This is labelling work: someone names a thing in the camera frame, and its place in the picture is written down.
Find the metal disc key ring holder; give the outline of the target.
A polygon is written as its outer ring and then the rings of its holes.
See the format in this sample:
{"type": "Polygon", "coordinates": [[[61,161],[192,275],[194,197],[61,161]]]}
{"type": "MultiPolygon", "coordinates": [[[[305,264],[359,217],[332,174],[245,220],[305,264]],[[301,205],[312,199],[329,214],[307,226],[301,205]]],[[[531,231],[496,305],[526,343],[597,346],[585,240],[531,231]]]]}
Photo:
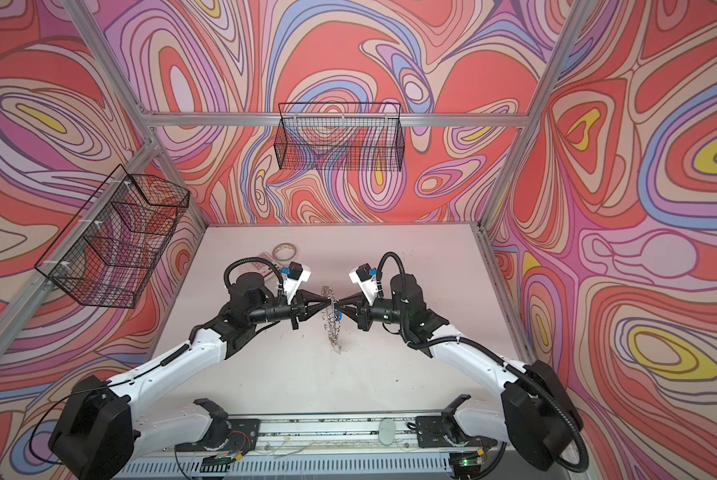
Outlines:
{"type": "MultiPolygon", "coordinates": [[[[336,303],[336,296],[330,286],[322,286],[322,295],[328,296],[332,300],[332,305],[334,306],[334,303],[336,303]]],[[[336,321],[336,318],[334,318],[332,322],[324,322],[324,330],[326,330],[326,334],[328,334],[330,346],[332,346],[332,350],[334,350],[337,354],[342,353],[342,346],[338,343],[338,337],[340,337],[340,326],[342,326],[342,322],[336,321]]]]}

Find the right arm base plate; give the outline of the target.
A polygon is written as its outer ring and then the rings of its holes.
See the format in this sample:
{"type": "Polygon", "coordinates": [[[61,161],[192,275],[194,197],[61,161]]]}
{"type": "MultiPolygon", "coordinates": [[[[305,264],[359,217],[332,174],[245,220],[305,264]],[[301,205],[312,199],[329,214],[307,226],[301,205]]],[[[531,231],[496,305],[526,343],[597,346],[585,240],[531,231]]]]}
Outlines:
{"type": "Polygon", "coordinates": [[[499,445],[494,439],[469,436],[451,419],[442,415],[417,416],[407,427],[416,434],[421,448],[483,448],[490,450],[499,445]]]}

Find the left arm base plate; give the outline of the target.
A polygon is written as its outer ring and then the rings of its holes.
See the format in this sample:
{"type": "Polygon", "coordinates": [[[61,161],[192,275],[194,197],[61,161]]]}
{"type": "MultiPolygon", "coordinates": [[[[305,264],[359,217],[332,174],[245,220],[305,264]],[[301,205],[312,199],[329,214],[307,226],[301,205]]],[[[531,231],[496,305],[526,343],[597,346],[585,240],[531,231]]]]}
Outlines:
{"type": "Polygon", "coordinates": [[[214,420],[204,438],[176,445],[177,452],[248,453],[256,449],[262,422],[258,418],[214,420]]]}

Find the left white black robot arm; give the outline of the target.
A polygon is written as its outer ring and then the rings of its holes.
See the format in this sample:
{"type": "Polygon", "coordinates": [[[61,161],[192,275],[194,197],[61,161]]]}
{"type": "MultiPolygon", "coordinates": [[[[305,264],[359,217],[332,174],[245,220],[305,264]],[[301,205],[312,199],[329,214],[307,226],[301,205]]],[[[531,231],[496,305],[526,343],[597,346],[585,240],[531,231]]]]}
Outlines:
{"type": "Polygon", "coordinates": [[[194,445],[208,451],[226,448],[232,437],[230,416],[208,398],[146,419],[150,406],[202,371],[238,354],[260,333],[288,322],[300,323],[330,307],[330,298],[302,289],[310,270],[292,262],[277,268],[258,258],[276,276],[276,289],[264,276],[238,267],[224,270],[228,302],[214,318],[194,326],[186,341],[168,352],[108,380],[90,375],[68,396],[48,438],[48,449],[78,479],[112,479],[130,460],[162,448],[194,445]]]}

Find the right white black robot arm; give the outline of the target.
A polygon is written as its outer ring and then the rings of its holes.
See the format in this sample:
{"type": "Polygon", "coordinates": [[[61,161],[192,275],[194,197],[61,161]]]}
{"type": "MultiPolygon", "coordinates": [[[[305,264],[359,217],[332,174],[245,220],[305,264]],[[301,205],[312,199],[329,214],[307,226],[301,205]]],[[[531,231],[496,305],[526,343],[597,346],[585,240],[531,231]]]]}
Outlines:
{"type": "Polygon", "coordinates": [[[584,423],[555,370],[540,360],[509,359],[465,336],[427,307],[421,287],[396,253],[380,260],[393,260],[398,268],[390,292],[382,289],[383,268],[364,263],[350,272],[360,292],[338,300],[336,310],[362,331],[376,323],[397,326],[407,348],[453,367],[500,401],[500,411],[493,411],[467,394],[458,397],[442,413],[447,437],[463,434],[505,443],[538,470],[557,464],[586,472],[590,453],[582,437],[584,423]]]}

